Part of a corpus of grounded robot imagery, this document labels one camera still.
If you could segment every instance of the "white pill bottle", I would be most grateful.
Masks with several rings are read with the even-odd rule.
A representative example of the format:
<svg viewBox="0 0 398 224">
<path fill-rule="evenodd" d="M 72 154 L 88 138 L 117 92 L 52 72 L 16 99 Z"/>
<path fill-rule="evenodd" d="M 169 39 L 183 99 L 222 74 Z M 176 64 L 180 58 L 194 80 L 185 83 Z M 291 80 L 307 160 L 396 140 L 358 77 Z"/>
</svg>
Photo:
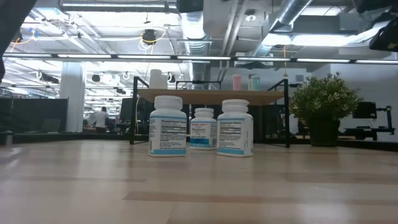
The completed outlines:
<svg viewBox="0 0 398 224">
<path fill-rule="evenodd" d="M 247 100 L 224 100 L 223 114 L 218 116 L 217 154 L 253 156 L 253 117 L 247 114 Z"/>
<path fill-rule="evenodd" d="M 177 96 L 156 96 L 150 114 L 149 155 L 175 157 L 187 155 L 187 115 Z"/>
<path fill-rule="evenodd" d="M 217 121 L 211 108 L 197 108 L 191 120 L 190 148 L 198 150 L 217 149 Z"/>
</svg>

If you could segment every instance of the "leaves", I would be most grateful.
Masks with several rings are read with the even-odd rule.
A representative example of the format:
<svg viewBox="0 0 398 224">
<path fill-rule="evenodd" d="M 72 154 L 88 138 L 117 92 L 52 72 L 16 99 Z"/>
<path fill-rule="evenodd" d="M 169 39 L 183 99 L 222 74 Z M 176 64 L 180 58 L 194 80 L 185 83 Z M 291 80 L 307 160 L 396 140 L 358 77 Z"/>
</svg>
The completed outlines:
<svg viewBox="0 0 398 224">
<path fill-rule="evenodd" d="M 358 90 L 350 89 L 340 78 L 340 72 L 326 78 L 308 77 L 291 99 L 291 111 L 296 118 L 340 120 L 350 115 L 362 100 Z"/>
</svg>

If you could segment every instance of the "potted plant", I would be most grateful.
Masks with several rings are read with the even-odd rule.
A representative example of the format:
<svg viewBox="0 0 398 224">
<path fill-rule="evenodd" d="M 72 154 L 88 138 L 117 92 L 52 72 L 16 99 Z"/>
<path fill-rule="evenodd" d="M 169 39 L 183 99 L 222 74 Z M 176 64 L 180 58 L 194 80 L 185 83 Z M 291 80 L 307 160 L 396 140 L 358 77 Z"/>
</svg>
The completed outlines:
<svg viewBox="0 0 398 224">
<path fill-rule="evenodd" d="M 362 100 L 357 93 L 340 78 L 340 72 L 329 73 L 322 79 L 308 77 L 296 89 L 291 111 L 307 124 L 312 146 L 337 146 L 340 120 L 350 115 Z"/>
</svg>

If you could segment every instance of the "wooden shelf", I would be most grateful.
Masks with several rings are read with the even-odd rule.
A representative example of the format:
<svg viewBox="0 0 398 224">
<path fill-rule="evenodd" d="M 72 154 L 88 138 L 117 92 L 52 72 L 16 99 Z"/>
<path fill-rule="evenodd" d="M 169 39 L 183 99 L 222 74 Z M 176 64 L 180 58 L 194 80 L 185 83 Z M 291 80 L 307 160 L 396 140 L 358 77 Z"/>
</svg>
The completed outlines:
<svg viewBox="0 0 398 224">
<path fill-rule="evenodd" d="M 268 105 L 284 97 L 282 91 L 247 90 L 156 90 L 140 89 L 138 95 L 154 102 L 156 96 L 179 96 L 184 104 L 221 105 L 223 100 L 248 100 L 252 106 Z"/>
</svg>

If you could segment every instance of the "black plant pot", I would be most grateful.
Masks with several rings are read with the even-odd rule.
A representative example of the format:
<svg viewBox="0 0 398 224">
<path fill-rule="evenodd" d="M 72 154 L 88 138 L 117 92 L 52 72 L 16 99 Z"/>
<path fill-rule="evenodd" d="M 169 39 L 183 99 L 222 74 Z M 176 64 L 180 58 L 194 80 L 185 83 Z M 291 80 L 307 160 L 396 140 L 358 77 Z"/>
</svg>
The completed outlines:
<svg viewBox="0 0 398 224">
<path fill-rule="evenodd" d="M 308 122 L 311 146 L 336 147 L 340 121 L 312 120 Z"/>
</svg>

